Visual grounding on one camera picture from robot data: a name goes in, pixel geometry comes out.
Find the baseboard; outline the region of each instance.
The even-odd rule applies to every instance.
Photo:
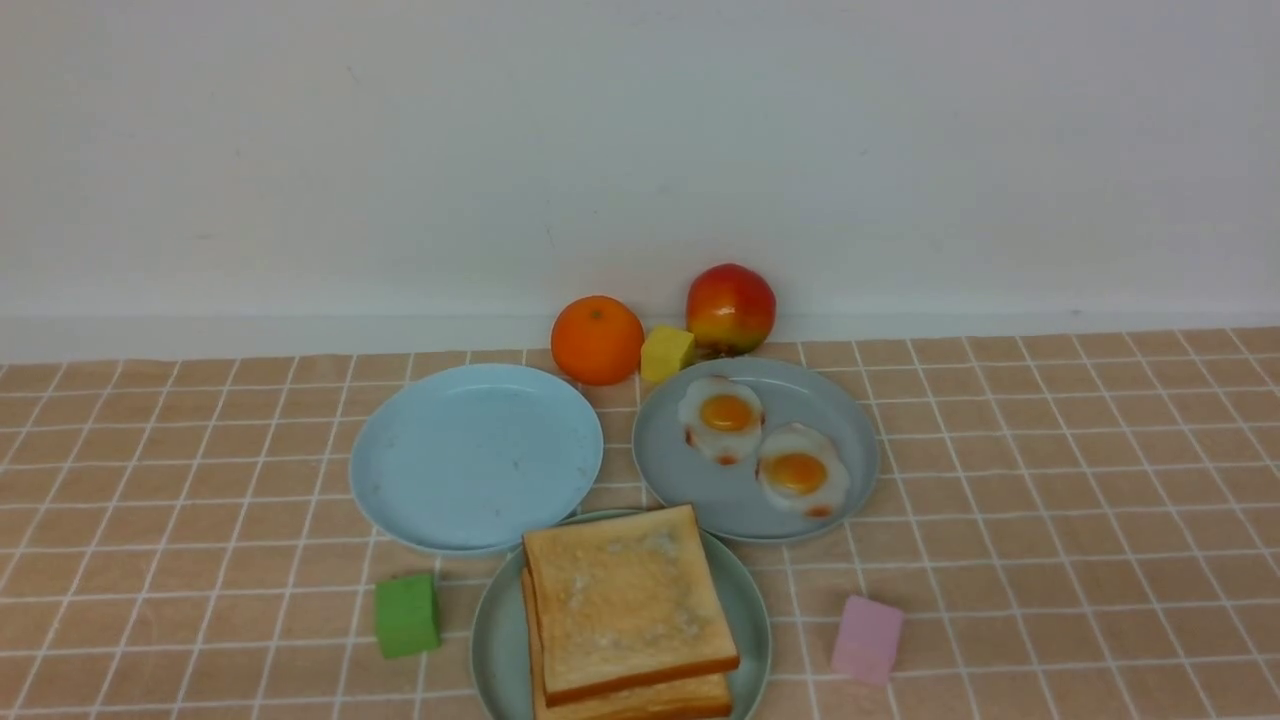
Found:
[[[545,347],[550,316],[0,316],[0,363]],[[650,323],[682,324],[678,318]],[[1280,325],[1280,313],[794,315],[773,340],[1046,334]]]

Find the fake fruit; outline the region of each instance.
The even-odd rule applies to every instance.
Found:
[[[745,355],[769,337],[776,319],[773,288],[742,265],[716,265],[689,286],[685,327],[703,355]]]
[[[640,366],[644,325],[626,305],[604,295],[570,302],[552,325],[552,360],[586,386],[611,386]]]

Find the toy fried egg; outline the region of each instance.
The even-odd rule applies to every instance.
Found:
[[[689,383],[676,414],[685,427],[685,442],[713,462],[733,465],[760,443],[760,398],[728,378],[709,375]]]
[[[788,423],[764,438],[759,455],[755,478],[778,510],[822,519],[845,505],[849,470],[827,436]]]

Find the egg yolk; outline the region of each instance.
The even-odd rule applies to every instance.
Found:
[[[698,415],[713,430],[737,432],[751,424],[751,406],[736,395],[713,395],[703,401]]]
[[[813,455],[788,452],[769,462],[767,477],[796,495],[812,495],[827,482],[827,466]]]

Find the bread slice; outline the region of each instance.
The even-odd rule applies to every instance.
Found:
[[[618,691],[580,702],[547,707],[543,691],[543,643],[538,637],[538,602],[526,569],[520,575],[529,619],[529,666],[534,687],[534,720],[707,720],[733,712],[724,675],[703,675],[658,685]]]
[[[525,534],[548,707],[739,665],[690,505]]]

